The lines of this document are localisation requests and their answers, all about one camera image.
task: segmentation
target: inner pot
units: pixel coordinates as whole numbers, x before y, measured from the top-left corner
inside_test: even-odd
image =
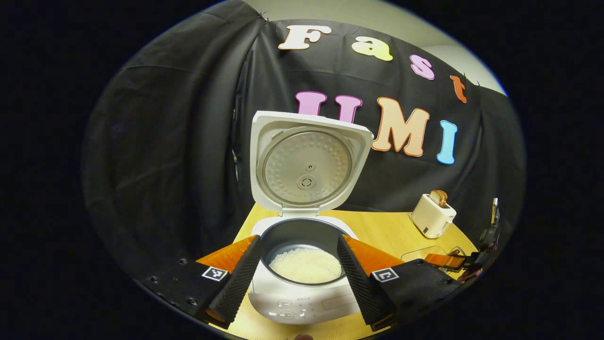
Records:
[[[271,273],[291,283],[303,284],[305,286],[320,286],[332,283],[345,277],[344,269],[341,269],[342,274],[340,277],[331,281],[323,283],[300,283],[277,274],[268,265],[277,255],[296,248],[321,249],[333,255],[339,261],[338,237],[342,234],[348,235],[348,233],[331,223],[311,218],[291,218],[281,221],[273,224],[260,236],[263,249],[260,261]]]

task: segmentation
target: wooden table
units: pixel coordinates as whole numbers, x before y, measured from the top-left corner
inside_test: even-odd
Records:
[[[251,236],[252,227],[256,222],[277,215],[276,212],[266,210],[256,204],[233,243]],[[424,237],[409,219],[408,212],[325,211],[321,215],[342,220],[350,226],[359,240],[398,258],[401,258],[403,254],[433,246],[438,246],[445,252],[449,252],[455,247],[460,247],[467,254],[477,251],[476,247],[454,224],[450,225],[440,238],[431,240]],[[424,257],[424,253],[414,254],[417,255],[416,258],[419,258]],[[461,273],[449,273],[449,275],[457,278]],[[247,294],[229,329],[216,328],[249,340],[293,340],[300,333],[308,333],[313,336],[314,340],[356,340],[374,334],[371,328],[365,325],[360,312],[320,324],[279,324],[256,312]]]

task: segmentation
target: white rice cooker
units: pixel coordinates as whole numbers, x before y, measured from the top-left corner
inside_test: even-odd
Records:
[[[278,217],[258,221],[263,255],[249,300],[261,315],[283,324],[314,324],[359,312],[342,270],[335,280],[291,281],[269,263],[296,249],[321,249],[336,258],[341,234],[356,238],[341,220],[319,216],[346,201],[361,173],[373,134],[364,126],[321,116],[258,111],[251,130],[251,186],[254,200]]]

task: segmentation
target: white wall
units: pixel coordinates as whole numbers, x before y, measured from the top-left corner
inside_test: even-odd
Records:
[[[318,19],[370,28],[418,46],[443,60],[474,84],[506,94],[470,51],[405,9],[380,0],[244,0],[272,21]]]

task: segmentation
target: open lid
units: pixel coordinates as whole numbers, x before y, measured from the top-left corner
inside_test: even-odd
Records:
[[[254,200],[280,215],[337,208],[354,188],[372,141],[361,125],[258,111],[249,156]]]

